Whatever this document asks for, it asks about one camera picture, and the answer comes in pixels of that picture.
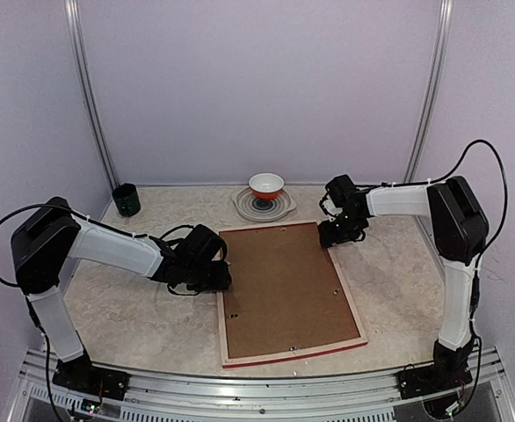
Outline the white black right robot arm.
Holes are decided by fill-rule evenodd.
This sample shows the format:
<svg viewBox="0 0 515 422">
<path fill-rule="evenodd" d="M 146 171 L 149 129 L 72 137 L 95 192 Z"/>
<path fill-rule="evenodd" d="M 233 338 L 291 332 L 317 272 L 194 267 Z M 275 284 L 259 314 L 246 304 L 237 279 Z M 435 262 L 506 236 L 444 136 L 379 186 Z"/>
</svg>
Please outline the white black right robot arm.
<svg viewBox="0 0 515 422">
<path fill-rule="evenodd" d="M 433 243 L 444 267 L 445 302 L 433 363 L 425 380 L 432 389 L 446 389 L 466 371 L 475 343 L 478 259 L 490 230 L 467 180 L 455 176 L 438 183 L 359 188 L 349 176 L 341 175 L 325 186 L 319 206 L 328 217 L 318 228 L 323 248 L 362 241 L 368 221 L 374 217 L 423 216 L 430 220 Z"/>
</svg>

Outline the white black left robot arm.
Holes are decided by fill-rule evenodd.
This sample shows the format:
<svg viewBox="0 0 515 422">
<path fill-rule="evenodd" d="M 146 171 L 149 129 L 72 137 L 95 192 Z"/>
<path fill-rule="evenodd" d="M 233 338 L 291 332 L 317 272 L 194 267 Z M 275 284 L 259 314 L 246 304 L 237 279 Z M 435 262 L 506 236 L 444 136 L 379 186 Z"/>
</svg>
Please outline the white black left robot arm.
<svg viewBox="0 0 515 422">
<path fill-rule="evenodd" d="M 179 286 L 187 295 L 217 293 L 231 285 L 227 243 L 205 225 L 190 225 L 186 236 L 168 240 L 95 221 L 58 196 L 26 211 L 30 216 L 11 236 L 16 285 L 56 353 L 57 374 L 82 391 L 98 384 L 99 372 L 60 288 L 60 274 L 69 261 L 132 273 L 163 283 L 171 293 Z"/>
</svg>

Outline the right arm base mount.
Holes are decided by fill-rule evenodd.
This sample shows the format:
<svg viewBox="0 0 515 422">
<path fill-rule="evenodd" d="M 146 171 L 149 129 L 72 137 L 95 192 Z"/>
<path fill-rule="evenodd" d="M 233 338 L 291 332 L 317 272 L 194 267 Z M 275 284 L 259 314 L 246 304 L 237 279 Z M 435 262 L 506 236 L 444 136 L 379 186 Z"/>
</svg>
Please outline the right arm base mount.
<svg viewBox="0 0 515 422">
<path fill-rule="evenodd" d="M 424 367 L 407 366 L 396 374 L 399 394 L 402 400 L 423 397 L 462 385 L 470 384 L 473 377 L 468 368 L 453 372 L 439 372 L 435 365 Z"/>
</svg>

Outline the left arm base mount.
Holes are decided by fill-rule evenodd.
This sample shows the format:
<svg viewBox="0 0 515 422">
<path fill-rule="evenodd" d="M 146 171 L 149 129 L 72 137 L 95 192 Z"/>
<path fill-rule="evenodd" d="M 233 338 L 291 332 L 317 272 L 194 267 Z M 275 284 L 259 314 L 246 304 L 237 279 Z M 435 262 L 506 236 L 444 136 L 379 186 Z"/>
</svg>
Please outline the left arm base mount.
<svg viewBox="0 0 515 422">
<path fill-rule="evenodd" d="M 124 400 L 129 380 L 126 372 L 97 367 L 85 360 L 59 361 L 53 376 L 56 386 L 118 401 Z"/>
</svg>

